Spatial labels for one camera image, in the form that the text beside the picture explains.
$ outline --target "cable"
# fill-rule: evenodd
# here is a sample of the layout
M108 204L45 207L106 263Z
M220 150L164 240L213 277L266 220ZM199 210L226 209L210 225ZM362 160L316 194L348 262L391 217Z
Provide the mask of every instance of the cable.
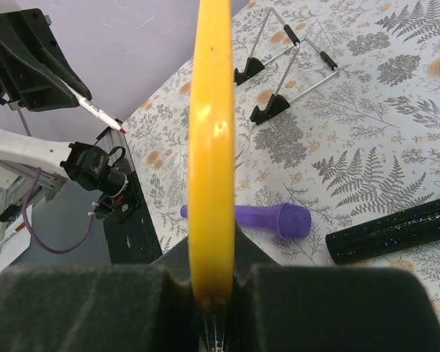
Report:
M23 127L24 127L24 130L26 131L26 134L28 136L31 136L31 131L28 128L28 124L26 123L26 119L24 118L21 110L18 110L18 114L20 115L20 119L21 119L21 122L23 123ZM90 232L91 227L93 225L93 220L95 217L93 215L89 216L87 230L85 231L83 238L77 244L71 246L70 248L53 249L53 248L47 246L44 242L42 242L41 239L37 236L34 229L32 228L31 224L29 223L28 214L26 213L26 209L28 208L29 200L31 199L31 196L32 196L34 190L36 189L36 186L37 186L37 183L39 182L39 177L41 176L41 173L42 173L41 168L40 167L36 168L36 177L34 178L34 181L31 185L31 188L28 190L28 193L26 193L26 196L23 201L23 206L21 207L21 215L23 216L24 225L26 226L27 230L31 234L31 237L33 237L33 239L37 242L37 244L41 248L46 250L47 252L50 252L53 254L65 254L65 253L71 252L74 249L78 248L88 238L88 235L89 235L89 232Z

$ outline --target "tablecloth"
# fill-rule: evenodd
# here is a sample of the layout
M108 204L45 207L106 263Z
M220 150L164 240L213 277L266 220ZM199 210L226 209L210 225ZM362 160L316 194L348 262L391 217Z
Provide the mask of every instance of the tablecloth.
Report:
M333 265L326 234L440 197L440 1L251 1L232 20L240 71L270 6L326 51L340 74L260 126L249 116L265 107L290 52L235 88L236 204L309 208L312 230L303 240L246 233L283 265ZM271 18L254 56L264 62L287 45ZM192 60L124 124L164 252L187 230L179 209L186 203L191 72ZM281 94L292 98L328 72L304 43ZM440 319L440 242L357 265L410 271Z

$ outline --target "black foam grip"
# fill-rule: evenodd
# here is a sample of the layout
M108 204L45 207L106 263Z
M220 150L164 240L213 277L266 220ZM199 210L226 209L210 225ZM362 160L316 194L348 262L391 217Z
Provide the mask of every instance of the black foam grip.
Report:
M320 52L321 59L331 68L332 70L337 67L336 62L329 57L329 55L325 51Z
M326 236L336 264L393 253L440 240L440 199Z
M286 24L284 26L284 31L288 35L288 37L290 38L290 40L292 41L293 44L298 44L300 42L300 40L296 36L295 32L293 31L293 29L290 28L290 26L288 24Z

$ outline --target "purple flashlight handle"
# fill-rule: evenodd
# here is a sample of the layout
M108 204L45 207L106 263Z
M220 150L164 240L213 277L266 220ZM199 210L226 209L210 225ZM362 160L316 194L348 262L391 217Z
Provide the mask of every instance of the purple flashlight handle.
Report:
M253 229L262 229L270 226L270 210L268 207L255 207L251 205L236 205L235 219L236 221L246 227ZM188 217L188 206L181 207L181 216L185 219Z

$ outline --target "white paper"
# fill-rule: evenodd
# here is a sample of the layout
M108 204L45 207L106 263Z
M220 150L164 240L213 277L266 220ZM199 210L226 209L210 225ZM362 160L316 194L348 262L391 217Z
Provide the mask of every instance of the white paper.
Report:
M26 215L28 216L29 224L31 224L32 205L26 209ZM20 216L7 228L4 238L13 233L16 227L20 226L22 223L23 216ZM30 243L31 234L26 227L23 227L20 231L13 234L12 237L7 240L7 242L3 243L0 252L0 274L29 248Z

